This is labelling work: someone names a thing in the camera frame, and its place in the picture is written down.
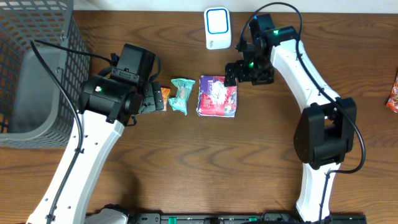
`green connector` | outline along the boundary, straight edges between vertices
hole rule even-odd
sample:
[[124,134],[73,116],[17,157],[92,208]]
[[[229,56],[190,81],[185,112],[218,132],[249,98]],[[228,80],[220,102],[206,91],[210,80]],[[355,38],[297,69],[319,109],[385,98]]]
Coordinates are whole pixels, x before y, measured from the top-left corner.
[[177,224],[177,218],[169,218],[169,224]]

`white object with blue border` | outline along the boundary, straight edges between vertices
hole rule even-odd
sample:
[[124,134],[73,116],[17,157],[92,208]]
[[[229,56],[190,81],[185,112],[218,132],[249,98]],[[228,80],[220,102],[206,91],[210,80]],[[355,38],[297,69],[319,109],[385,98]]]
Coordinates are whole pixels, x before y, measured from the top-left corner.
[[226,49],[231,46],[231,22],[225,7],[205,10],[206,47],[209,50]]

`snack packet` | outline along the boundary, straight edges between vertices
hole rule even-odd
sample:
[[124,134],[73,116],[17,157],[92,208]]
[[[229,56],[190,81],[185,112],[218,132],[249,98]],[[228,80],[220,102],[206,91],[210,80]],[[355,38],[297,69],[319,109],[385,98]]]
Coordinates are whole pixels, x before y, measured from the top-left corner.
[[162,88],[162,96],[163,96],[163,105],[164,108],[162,111],[167,111],[167,100],[170,96],[170,89],[169,88]]
[[170,106],[173,110],[179,110],[187,115],[187,105],[188,99],[191,95],[191,91],[193,85],[195,84],[195,80],[187,80],[185,78],[175,78],[172,79],[172,83],[177,87],[177,94],[175,98],[169,98]]
[[398,74],[386,106],[390,107],[393,112],[398,113]]
[[198,115],[235,117],[237,90],[236,86],[225,87],[224,77],[202,75],[200,77]]

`brown tabletop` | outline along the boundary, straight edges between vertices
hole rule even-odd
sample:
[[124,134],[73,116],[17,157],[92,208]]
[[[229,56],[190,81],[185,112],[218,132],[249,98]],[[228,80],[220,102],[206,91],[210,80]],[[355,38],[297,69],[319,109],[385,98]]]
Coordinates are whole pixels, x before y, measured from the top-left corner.
[[[138,116],[111,151],[88,212],[107,203],[164,213],[262,213],[291,210],[302,163],[293,147],[300,110],[281,75],[275,83],[238,84],[235,118],[198,117],[201,75],[224,75],[240,59],[230,47],[207,50],[202,12],[74,12],[91,52],[120,54],[125,43],[162,59],[158,78],[197,81],[188,115],[179,111]],[[231,13],[232,45],[249,13]],[[276,26],[297,25],[295,14],[274,13]],[[398,67],[398,15],[304,14],[302,40],[314,66],[343,98],[353,97],[367,161],[353,175],[338,174],[332,212],[363,212],[368,223],[396,223],[398,114],[385,102]],[[106,62],[92,60],[91,73]],[[0,223],[25,222],[43,197],[62,149],[0,149]],[[342,169],[360,158],[357,139]]]

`blue wrapped candy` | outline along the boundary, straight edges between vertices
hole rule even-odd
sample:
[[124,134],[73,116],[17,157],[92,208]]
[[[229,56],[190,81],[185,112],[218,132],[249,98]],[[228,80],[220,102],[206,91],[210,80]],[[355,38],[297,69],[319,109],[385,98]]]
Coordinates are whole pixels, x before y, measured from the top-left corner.
[[172,79],[172,83],[177,87],[175,98],[169,98],[170,106],[173,110],[179,110],[187,115],[188,99],[191,95],[195,80],[187,80],[185,78]]

